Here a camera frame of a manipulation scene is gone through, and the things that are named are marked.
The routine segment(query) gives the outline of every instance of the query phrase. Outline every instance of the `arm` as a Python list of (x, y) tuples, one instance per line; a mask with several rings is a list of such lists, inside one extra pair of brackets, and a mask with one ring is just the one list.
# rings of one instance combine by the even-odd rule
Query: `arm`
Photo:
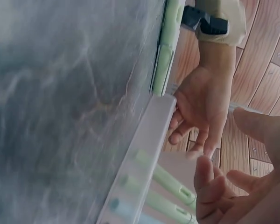
[(227, 44), (199, 41), (199, 66), (215, 76), (229, 77), (232, 81), (236, 64), (236, 47)]

